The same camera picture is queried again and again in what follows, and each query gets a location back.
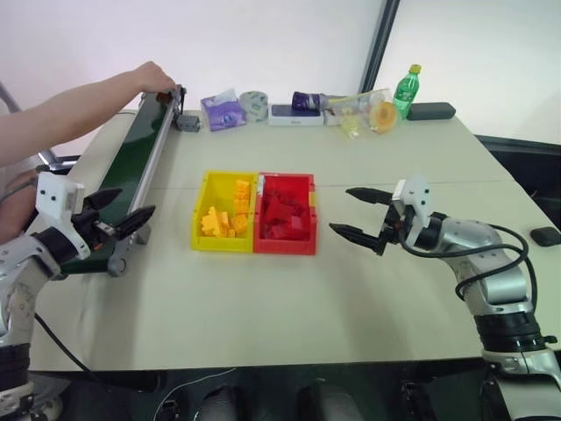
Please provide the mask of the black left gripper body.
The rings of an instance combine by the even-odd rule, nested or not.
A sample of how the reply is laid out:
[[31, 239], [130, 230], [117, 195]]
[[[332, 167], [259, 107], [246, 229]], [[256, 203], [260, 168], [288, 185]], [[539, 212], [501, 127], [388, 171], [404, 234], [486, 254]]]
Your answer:
[[117, 235], [117, 229], [104, 223], [97, 210], [84, 210], [82, 213], [74, 214], [71, 222], [90, 251], [101, 249]]

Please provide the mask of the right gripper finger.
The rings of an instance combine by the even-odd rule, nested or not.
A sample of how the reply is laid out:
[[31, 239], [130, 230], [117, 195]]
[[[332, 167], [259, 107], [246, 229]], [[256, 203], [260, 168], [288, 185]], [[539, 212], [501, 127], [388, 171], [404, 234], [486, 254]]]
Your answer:
[[374, 253], [383, 253], [385, 251], [386, 243], [383, 240], [364, 233], [357, 227], [335, 223], [329, 223], [329, 227], [339, 236], [353, 244], [368, 248]]
[[393, 194], [384, 190], [371, 189], [366, 187], [355, 187], [347, 189], [345, 192], [366, 203], [380, 203], [384, 205], [390, 205], [392, 203]]

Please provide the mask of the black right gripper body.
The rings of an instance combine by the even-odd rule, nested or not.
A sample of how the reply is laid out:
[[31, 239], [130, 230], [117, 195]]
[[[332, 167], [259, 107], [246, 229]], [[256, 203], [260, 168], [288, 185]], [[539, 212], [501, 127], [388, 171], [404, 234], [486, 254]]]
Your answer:
[[402, 214], [398, 212], [393, 204], [389, 206], [378, 236], [379, 244], [376, 246], [375, 251], [378, 256], [384, 254], [388, 244], [400, 244], [399, 235], [401, 233], [405, 236], [408, 235], [414, 216], [415, 210], [412, 205], [406, 205]]

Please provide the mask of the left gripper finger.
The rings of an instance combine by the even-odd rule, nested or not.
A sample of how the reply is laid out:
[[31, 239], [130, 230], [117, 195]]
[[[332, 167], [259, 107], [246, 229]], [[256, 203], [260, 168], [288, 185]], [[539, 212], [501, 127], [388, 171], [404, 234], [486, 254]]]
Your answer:
[[120, 188], [98, 190], [83, 199], [82, 212], [99, 212], [109, 206], [121, 193]]
[[119, 223], [113, 226], [112, 236], [116, 240], [123, 240], [131, 236], [134, 232], [142, 228], [150, 220], [155, 209], [155, 205], [136, 209]]

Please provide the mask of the person's bare hand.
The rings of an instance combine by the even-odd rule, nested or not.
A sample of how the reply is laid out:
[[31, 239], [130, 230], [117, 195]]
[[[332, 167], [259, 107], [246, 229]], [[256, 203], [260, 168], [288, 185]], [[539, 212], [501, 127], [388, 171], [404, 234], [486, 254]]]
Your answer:
[[167, 92], [176, 87], [175, 81], [153, 61], [133, 69], [131, 80], [137, 92]]

